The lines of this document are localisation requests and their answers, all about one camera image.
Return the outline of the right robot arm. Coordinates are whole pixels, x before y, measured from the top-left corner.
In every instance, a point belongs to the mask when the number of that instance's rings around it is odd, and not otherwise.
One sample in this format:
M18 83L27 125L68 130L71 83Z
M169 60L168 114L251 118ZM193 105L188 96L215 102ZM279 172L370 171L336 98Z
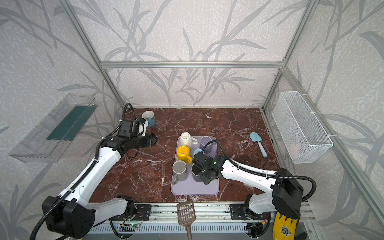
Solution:
M287 169L268 171L236 162L217 140L205 144L189 162L199 168L199 177L205 185L220 178L242 182L263 191L263 194L251 196L245 202L245 208L257 215L276 211L285 218L298 220L301 203L312 197L317 189L314 179L292 175Z

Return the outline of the teal patterned mug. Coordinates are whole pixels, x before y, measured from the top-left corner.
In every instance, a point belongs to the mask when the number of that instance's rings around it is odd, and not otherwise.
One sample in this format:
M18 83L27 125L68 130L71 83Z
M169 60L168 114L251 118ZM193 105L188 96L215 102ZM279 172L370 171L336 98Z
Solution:
M156 124L155 114L153 111L145 111L142 118L148 122L148 127L154 127Z

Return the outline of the black mug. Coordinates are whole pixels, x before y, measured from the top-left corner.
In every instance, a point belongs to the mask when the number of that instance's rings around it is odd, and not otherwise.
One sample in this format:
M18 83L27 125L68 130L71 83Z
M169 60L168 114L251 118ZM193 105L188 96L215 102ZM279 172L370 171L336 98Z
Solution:
M197 183L201 183L203 180L199 176L199 173L202 171L199 167L197 167L195 164L192 165L192 175L193 175L193 180Z

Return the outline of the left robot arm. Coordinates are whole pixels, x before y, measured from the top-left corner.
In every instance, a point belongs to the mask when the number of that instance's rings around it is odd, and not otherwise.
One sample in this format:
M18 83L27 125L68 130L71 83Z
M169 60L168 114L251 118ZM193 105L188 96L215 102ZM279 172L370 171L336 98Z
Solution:
M118 196L91 204L90 198L109 170L132 149L155 146L157 138L148 133L148 120L121 117L120 123L97 144L95 156L80 175L57 197L47 197L42 204L44 215L34 227L30 238L36 239L43 224L62 235L62 239L81 239L94 227L115 216L133 217L137 208L134 199Z

